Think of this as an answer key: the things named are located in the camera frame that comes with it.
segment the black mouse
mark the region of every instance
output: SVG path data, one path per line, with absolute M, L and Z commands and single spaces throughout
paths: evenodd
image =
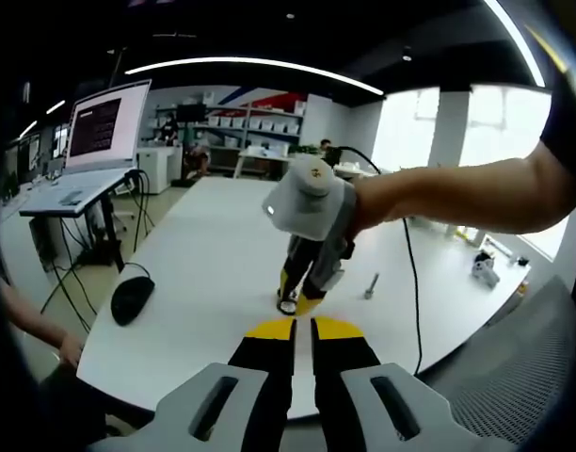
M 123 281 L 112 295 L 110 303 L 112 318 L 122 327 L 129 325 L 146 305 L 152 290 L 154 281 L 145 276 Z

